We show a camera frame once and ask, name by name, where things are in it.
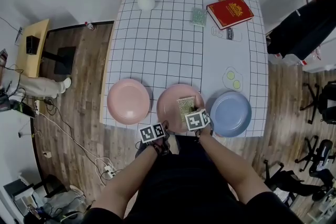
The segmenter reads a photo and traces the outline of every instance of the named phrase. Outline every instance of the blue plate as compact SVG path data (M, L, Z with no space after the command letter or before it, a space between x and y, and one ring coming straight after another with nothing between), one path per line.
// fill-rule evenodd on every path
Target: blue plate
M222 94L217 98L210 112L214 131L222 137L240 135L250 124L251 115L250 103L238 92Z

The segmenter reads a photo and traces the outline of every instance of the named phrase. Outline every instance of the desk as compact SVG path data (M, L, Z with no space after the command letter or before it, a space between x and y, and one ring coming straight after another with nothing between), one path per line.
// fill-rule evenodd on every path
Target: desk
M23 69L23 74L27 77L38 77L43 46L46 41L49 25L50 21L49 19L46 19L33 25L27 26L22 33L21 42L16 58L16 65L18 66L18 69ZM26 38L28 36L35 36L40 39L37 53L35 55L28 55L26 53Z
M43 46L46 41L47 32L49 29L49 19L40 21L33 25L29 25L23 31L22 39L19 46L19 52L16 59L16 65L19 69L23 69L23 74L30 78L37 78L40 68L41 57L54 60L55 74L71 74L73 58L75 56L75 47L59 48L57 54L51 54L43 51ZM26 53L26 38L35 36L40 39L37 53L28 55Z
M105 64L100 122L135 130L153 124L161 93L183 83L201 93L208 111L224 92L240 92L252 107L251 123L240 137L263 136L268 61L259 1L244 0L254 17L230 29L220 31L209 14L204 28L190 23L193 7L206 8L217 1L155 0L155 8L143 12L136 0L122 0ZM124 78L140 81L151 99L147 117L135 125L116 122L107 110L109 89Z

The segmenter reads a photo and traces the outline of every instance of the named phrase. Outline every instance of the bottle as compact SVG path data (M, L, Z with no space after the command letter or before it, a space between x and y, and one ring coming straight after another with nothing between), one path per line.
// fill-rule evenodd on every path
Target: bottle
M93 26L92 23L85 22L85 25L87 28L89 28L91 31L95 30L95 27Z

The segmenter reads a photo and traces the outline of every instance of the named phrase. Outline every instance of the book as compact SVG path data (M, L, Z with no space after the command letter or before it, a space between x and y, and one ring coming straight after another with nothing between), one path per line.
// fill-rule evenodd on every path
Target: book
M220 30L250 20L254 15L244 0L224 0L206 6Z

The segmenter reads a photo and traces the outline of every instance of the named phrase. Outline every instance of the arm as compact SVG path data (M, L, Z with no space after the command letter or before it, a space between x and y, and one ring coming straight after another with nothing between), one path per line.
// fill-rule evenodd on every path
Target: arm
M241 202L247 204L259 193L270 191L252 166L216 141L208 132L202 132L199 139L220 174L233 187Z
M108 182L92 208L109 210L123 219L127 203L140 188L157 156L155 149L148 146L129 166Z

